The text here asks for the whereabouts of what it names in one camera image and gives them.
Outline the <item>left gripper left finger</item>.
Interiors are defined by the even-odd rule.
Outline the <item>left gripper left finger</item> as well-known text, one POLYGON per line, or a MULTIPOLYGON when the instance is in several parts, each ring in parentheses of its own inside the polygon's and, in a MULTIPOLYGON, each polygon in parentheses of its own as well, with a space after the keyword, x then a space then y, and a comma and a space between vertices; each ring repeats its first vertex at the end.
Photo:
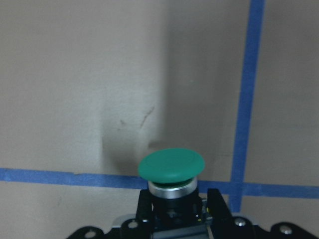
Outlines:
POLYGON ((140 191, 136 219, 143 223, 151 223, 153 221, 152 196, 146 189, 140 191))

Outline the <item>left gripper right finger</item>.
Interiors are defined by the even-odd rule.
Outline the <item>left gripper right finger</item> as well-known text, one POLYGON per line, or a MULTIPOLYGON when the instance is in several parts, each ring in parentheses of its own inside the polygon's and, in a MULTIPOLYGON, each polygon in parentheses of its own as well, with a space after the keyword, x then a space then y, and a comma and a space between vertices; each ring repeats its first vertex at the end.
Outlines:
POLYGON ((214 222, 229 223, 233 219, 232 214, 218 189, 208 189, 207 209, 214 222))

